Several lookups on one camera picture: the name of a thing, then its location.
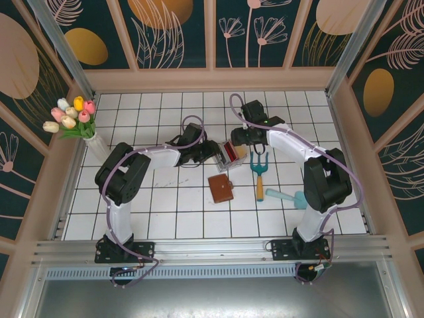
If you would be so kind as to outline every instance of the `yellow tulip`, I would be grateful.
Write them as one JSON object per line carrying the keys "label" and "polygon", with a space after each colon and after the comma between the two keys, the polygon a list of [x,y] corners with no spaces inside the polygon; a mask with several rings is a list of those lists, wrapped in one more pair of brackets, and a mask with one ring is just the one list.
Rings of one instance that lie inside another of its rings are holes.
{"label": "yellow tulip", "polygon": [[82,111],[84,109],[84,98],[77,96],[74,98],[74,107],[77,111]]}

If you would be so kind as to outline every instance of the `white vase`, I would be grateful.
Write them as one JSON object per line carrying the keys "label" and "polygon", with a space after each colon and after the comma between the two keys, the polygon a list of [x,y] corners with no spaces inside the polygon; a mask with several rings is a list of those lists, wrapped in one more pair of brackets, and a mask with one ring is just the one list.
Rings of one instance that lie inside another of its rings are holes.
{"label": "white vase", "polygon": [[111,154],[111,151],[109,150],[109,147],[106,145],[106,142],[103,140],[103,138],[101,138],[101,136],[95,132],[94,136],[92,136],[91,138],[83,139],[85,140],[87,147],[94,154],[99,163],[103,165],[107,157],[109,157],[109,155]]}

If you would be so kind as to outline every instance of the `light blue mallet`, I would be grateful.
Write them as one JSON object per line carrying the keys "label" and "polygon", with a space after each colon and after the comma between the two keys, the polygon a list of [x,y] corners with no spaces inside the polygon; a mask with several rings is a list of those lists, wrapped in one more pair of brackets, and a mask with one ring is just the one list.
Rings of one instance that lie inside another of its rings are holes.
{"label": "light blue mallet", "polygon": [[291,195],[282,193],[282,192],[278,192],[278,191],[273,190],[273,189],[267,189],[265,191],[265,194],[269,195],[270,197],[277,197],[278,199],[293,201],[294,207],[296,209],[304,210],[307,207],[305,194],[302,191],[296,191],[296,193],[294,194],[294,197],[292,197]]}

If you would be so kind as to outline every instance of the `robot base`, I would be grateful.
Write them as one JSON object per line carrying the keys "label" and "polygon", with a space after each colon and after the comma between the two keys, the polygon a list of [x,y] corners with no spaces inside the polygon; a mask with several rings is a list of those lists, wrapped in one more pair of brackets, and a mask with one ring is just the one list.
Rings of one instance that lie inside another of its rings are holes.
{"label": "robot base", "polygon": [[320,237],[312,242],[304,242],[293,230],[293,238],[287,240],[271,240],[273,260],[319,260],[319,255],[330,258],[328,241]]}
{"label": "robot base", "polygon": [[[147,257],[154,256],[153,242],[134,242],[134,234],[124,244],[129,250]],[[137,257],[125,252],[121,247],[103,235],[103,242],[96,244],[95,258],[96,264],[110,263],[138,263]],[[143,260],[144,263],[151,263],[151,260]]]}

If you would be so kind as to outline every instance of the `small tool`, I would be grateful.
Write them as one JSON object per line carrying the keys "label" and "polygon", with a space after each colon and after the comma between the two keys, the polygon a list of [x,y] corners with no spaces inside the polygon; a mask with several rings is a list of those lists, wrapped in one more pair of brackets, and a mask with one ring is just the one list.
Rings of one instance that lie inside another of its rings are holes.
{"label": "small tool", "polygon": [[277,197],[278,199],[285,199],[285,200],[293,201],[294,207],[296,209],[304,210],[307,207],[307,201],[306,201],[305,194],[303,193],[303,191],[296,191],[296,193],[294,194],[294,197],[292,197],[291,195],[282,193],[282,192],[278,192],[278,191],[273,190],[273,189],[267,189],[265,191],[265,194],[269,195],[270,197]]}
{"label": "small tool", "polygon": [[268,153],[265,155],[265,165],[260,164],[260,154],[258,155],[258,164],[253,164],[253,151],[250,152],[250,169],[258,174],[258,181],[256,183],[256,200],[262,202],[264,200],[264,187],[262,185],[262,174],[268,171]]}

